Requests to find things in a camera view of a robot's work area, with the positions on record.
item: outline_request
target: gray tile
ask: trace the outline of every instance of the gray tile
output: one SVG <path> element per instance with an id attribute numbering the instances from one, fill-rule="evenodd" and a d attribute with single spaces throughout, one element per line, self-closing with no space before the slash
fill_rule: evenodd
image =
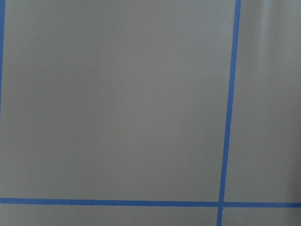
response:
<path id="1" fill-rule="evenodd" d="M 227 201 L 301 202 L 300 9 L 242 2 Z"/>
<path id="2" fill-rule="evenodd" d="M 216 201 L 234 2 L 7 1 L 0 195 Z"/>
<path id="3" fill-rule="evenodd" d="M 214 226 L 216 208 L 0 205 L 2 226 Z"/>
<path id="4" fill-rule="evenodd" d="M 223 226 L 299 226 L 301 209 L 224 208 Z"/>

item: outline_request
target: gray panel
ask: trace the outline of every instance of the gray panel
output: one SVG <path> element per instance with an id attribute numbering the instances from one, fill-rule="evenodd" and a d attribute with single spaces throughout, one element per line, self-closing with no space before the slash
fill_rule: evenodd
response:
<path id="1" fill-rule="evenodd" d="M 223 226 L 299 226 L 301 209 L 224 208 Z"/>
<path id="2" fill-rule="evenodd" d="M 234 0 L 7 1 L 3 197 L 218 200 Z"/>
<path id="3" fill-rule="evenodd" d="M 243 1 L 227 201 L 301 202 L 301 1 Z"/>
<path id="4" fill-rule="evenodd" d="M 1 205 L 2 226 L 214 226 L 215 208 Z"/>

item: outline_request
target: blue tape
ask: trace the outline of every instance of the blue tape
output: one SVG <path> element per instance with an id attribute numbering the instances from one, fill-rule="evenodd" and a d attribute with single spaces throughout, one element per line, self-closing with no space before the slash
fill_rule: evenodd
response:
<path id="1" fill-rule="evenodd" d="M 79 206 L 172 206 L 218 207 L 218 202 L 135 201 L 135 200 L 81 200 L 81 199 L 22 199 L 0 198 L 1 204 L 79 205 Z"/>
<path id="2" fill-rule="evenodd" d="M 224 207 L 240 208 L 301 208 L 297 202 L 224 202 Z"/>
<path id="3" fill-rule="evenodd" d="M 4 21 L 5 21 L 5 0 L 0 0 L 0 107 L 1 107 L 1 87 L 2 87 Z"/>
<path id="4" fill-rule="evenodd" d="M 222 213 L 223 213 L 223 203 L 224 203 L 224 197 L 225 197 L 225 186 L 226 186 L 230 131 L 231 131 L 231 120 L 232 120 L 232 108 L 233 108 L 233 97 L 234 97 L 234 85 L 235 85 L 240 5 L 241 5 L 241 0 L 236 0 L 234 25 L 233 25 L 231 63 L 230 63 L 230 79 L 229 79 L 229 91 L 228 91 L 228 103 L 227 103 L 227 116 L 226 116 L 226 126 L 225 126 L 224 149 L 223 149 L 223 155 L 222 155 L 222 171 L 221 171 L 220 194 L 219 194 L 220 206 L 217 211 L 217 222 L 216 222 L 217 226 L 222 226 Z"/>
<path id="5" fill-rule="evenodd" d="M 70 205 L 70 206 L 165 206 L 165 207 L 220 207 L 219 202 L 84 200 L 84 199 L 24 199 L 0 198 L 0 204 Z M 224 202 L 223 207 L 235 208 L 301 208 L 297 202 Z"/>

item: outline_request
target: blue line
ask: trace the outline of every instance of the blue line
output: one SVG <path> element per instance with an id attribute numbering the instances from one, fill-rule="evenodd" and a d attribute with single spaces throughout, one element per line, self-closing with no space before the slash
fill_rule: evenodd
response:
<path id="1" fill-rule="evenodd" d="M 0 107 L 1 107 L 2 62 L 3 62 L 3 43 L 4 43 L 4 20 L 5 20 L 5 0 L 0 0 Z"/>
<path id="2" fill-rule="evenodd" d="M 223 149 L 223 155 L 222 155 L 220 194 L 219 194 L 219 199 L 218 199 L 220 206 L 217 211 L 217 222 L 216 222 L 217 226 L 222 226 L 222 213 L 223 213 L 223 203 L 224 203 L 224 197 L 225 197 L 225 186 L 226 186 L 230 131 L 231 131 L 231 120 L 232 120 L 232 107 L 233 107 L 233 96 L 234 96 L 234 84 L 235 84 L 236 58 L 237 58 L 237 48 L 238 48 L 240 5 L 241 5 L 241 0 L 236 0 L 234 25 L 233 25 L 231 63 L 230 63 L 230 79 L 229 79 L 229 91 L 228 91 L 228 103 L 227 103 L 227 116 L 226 116 L 226 126 L 225 126 L 224 149 Z"/>
<path id="3" fill-rule="evenodd" d="M 153 206 L 153 207 L 220 207 L 219 202 L 84 200 L 84 199 L 24 199 L 0 198 L 0 204 L 70 205 L 70 206 Z M 234 208 L 301 208 L 298 202 L 224 202 Z"/>
<path id="4" fill-rule="evenodd" d="M 224 202 L 224 207 L 241 208 L 301 208 L 297 202 Z"/>
<path id="5" fill-rule="evenodd" d="M 170 206 L 218 207 L 218 202 L 134 201 L 134 200 L 81 200 L 81 199 L 20 199 L 0 198 L 0 204 L 76 205 L 76 206 Z"/>

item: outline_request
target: gray surface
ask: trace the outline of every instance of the gray surface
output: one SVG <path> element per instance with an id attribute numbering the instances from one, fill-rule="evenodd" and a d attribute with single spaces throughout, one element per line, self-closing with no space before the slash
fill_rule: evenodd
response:
<path id="1" fill-rule="evenodd" d="M 2 226 L 214 226 L 216 208 L 1 205 Z"/>
<path id="2" fill-rule="evenodd" d="M 234 0 L 8 0 L 2 197 L 218 200 Z"/>
<path id="3" fill-rule="evenodd" d="M 243 1 L 226 201 L 301 202 L 301 1 Z"/>
<path id="4" fill-rule="evenodd" d="M 222 226 L 299 226 L 301 209 L 224 208 Z"/>

